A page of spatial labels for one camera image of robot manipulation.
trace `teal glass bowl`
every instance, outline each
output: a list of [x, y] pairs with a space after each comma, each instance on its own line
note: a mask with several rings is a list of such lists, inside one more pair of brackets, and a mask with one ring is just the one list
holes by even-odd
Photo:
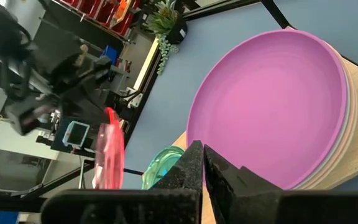
[[185, 153], [177, 146], [170, 146], [158, 153], [143, 174], [142, 189], [147, 190], [157, 183]]

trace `floor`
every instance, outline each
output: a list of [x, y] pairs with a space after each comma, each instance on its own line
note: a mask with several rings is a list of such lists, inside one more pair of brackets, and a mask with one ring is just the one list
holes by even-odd
[[[213, 2], [216, 2], [217, 0], [197, 0], [197, 3], [202, 7], [208, 4], [211, 4]], [[144, 60], [149, 52], [149, 49], [152, 45], [152, 42], [147, 40], [146, 38], [138, 35], [134, 40], [135, 44], [128, 45], [124, 48], [121, 54], [121, 58], [124, 60], [132, 61], [131, 65], [131, 76], [127, 80], [127, 86], [133, 86], [137, 74], [139, 74]], [[45, 182], [51, 181], [53, 179], [56, 179], [67, 172], [70, 172], [78, 167], [80, 167], [80, 159], [86, 159], [85, 157], [76, 156], [73, 154], [67, 154], [67, 153], [59, 153], [58, 159], [56, 161], [53, 161], [47, 175], [45, 176]], [[94, 175], [94, 170], [88, 171], [84, 175], [85, 185], [87, 189], [91, 188], [91, 181]], [[79, 177], [53, 189], [49, 193], [45, 194], [44, 197], [51, 197], [55, 195], [56, 193], [65, 190], [65, 189], [77, 189], [79, 183]], [[28, 219], [28, 223], [40, 223], [40, 216], [39, 214], [30, 214]]]

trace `metal frame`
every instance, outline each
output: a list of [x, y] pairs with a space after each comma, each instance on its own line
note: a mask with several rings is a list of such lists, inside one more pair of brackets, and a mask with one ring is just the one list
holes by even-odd
[[[211, 16], [220, 12], [229, 11], [231, 9], [248, 6], [250, 4], [255, 4], [258, 2], [261, 2], [266, 7], [266, 9], [277, 21], [277, 23], [281, 26], [281, 28], [286, 28], [288, 26], [292, 27], [291, 24], [285, 18], [285, 16], [281, 13], [277, 5], [273, 2], [273, 0], [223, 0], [210, 4], [208, 6], [198, 7], [190, 12], [184, 13], [183, 17], [185, 18], [185, 20], [191, 21], [193, 19], [199, 19], [202, 17]], [[353, 62], [352, 60], [348, 59], [345, 56], [343, 57], [358, 66], [358, 63]], [[128, 127], [125, 130], [126, 137], [127, 137], [125, 138], [125, 145], [127, 145], [127, 143], [129, 142], [129, 138], [135, 129], [136, 123], [139, 120], [139, 116], [146, 104], [147, 98], [149, 97], [153, 85], [158, 77], [157, 67], [160, 58], [161, 58], [161, 52], [159, 49], [157, 49], [154, 53], [154, 56], [152, 57], [150, 66], [146, 71], [145, 78], [142, 81], [142, 84], [140, 85], [139, 91], [143, 93], [144, 96], [142, 101], [140, 102], [138, 109], [134, 114], [133, 119], [130, 121], [130, 125], [128, 125]], [[42, 204], [45, 202], [45, 198], [41, 198], [40, 197], [41, 195], [79, 176], [81, 174], [81, 170], [82, 172], [87, 172], [91, 170], [93, 167], [94, 167], [94, 161], [84, 161], [83, 166], [45, 185], [38, 185], [28, 191], [16, 192], [13, 194], [0, 192], [0, 210], [40, 212], [40, 208]], [[124, 169], [124, 172], [128, 172], [135, 175], [143, 174], [143, 172], [130, 170], [130, 169]]]

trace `stack of plates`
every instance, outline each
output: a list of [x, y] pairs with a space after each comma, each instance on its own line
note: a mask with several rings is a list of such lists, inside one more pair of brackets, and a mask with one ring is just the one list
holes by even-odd
[[283, 189], [310, 189], [341, 160], [356, 118], [341, 56], [309, 33], [277, 30], [212, 68], [191, 107], [187, 144], [200, 139]]

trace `potted plant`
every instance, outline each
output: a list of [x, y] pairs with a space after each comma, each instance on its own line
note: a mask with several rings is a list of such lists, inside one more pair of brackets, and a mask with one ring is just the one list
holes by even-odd
[[146, 27], [155, 34], [161, 50], [161, 62], [157, 70], [159, 75], [162, 74], [169, 53], [179, 51], [176, 44], [182, 42], [187, 33], [185, 20], [178, 11], [174, 10], [175, 3], [174, 0], [158, 2], [156, 4], [158, 11], [149, 17], [146, 24]]

